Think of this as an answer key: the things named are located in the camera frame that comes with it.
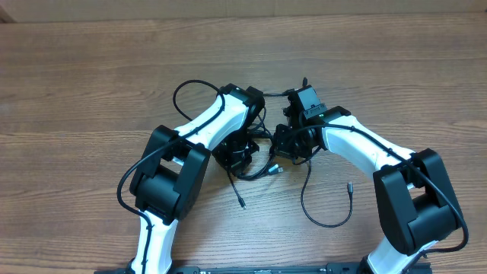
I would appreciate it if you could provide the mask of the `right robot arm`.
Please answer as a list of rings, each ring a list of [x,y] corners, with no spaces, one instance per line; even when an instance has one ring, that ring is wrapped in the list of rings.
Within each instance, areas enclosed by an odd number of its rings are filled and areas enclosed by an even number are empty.
[[[453,253],[469,230],[440,155],[415,152],[363,126],[347,109],[327,108],[305,85],[283,92],[287,124],[276,127],[275,153],[293,164],[310,164],[329,151],[374,181],[384,239],[355,267],[358,273],[410,273],[430,253]]]

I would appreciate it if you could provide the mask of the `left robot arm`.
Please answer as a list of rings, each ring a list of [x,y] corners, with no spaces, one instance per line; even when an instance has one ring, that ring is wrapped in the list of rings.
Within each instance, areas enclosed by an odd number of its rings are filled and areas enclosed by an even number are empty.
[[[195,119],[152,132],[142,158],[124,174],[135,197],[128,210],[141,221],[137,254],[126,273],[169,272],[177,224],[195,204],[210,158],[228,173],[244,171],[259,149],[249,128],[264,106],[262,91],[228,84]]]

